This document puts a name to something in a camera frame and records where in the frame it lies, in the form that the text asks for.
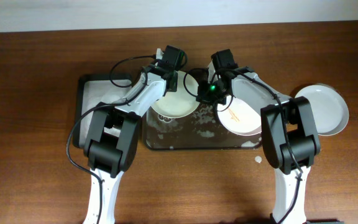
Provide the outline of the cream plate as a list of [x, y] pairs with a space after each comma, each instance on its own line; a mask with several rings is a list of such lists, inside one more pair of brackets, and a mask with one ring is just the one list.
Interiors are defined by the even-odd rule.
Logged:
[[152, 109], [167, 118], [182, 118], [194, 112], [200, 105], [196, 98], [190, 95], [183, 84], [185, 72], [178, 72], [176, 92], [166, 92], [165, 96], [152, 105]]

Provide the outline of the pale blue plate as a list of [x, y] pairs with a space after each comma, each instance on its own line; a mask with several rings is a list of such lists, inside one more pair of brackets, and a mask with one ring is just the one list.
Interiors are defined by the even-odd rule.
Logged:
[[295, 96], [304, 96], [310, 102], [320, 136], [333, 136], [347, 126], [349, 109], [344, 98], [333, 87], [323, 83], [308, 85]]

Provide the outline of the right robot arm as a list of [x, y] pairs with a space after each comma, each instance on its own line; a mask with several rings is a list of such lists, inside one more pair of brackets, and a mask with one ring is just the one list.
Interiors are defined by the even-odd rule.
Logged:
[[309, 100], [283, 95], [247, 67], [220, 68], [200, 82], [196, 100], [216, 106], [237, 98], [258, 112], [264, 155], [275, 174], [272, 223], [306, 223], [306, 180], [321, 145]]

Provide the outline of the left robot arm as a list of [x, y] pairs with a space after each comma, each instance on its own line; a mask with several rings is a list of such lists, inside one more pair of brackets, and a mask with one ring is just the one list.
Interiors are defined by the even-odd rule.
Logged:
[[92, 116], [83, 145], [86, 171], [91, 175], [85, 223], [115, 222], [119, 184], [136, 154], [140, 120], [166, 92], [176, 90], [177, 71], [174, 65], [144, 67], [139, 81], [125, 95], [84, 113]]

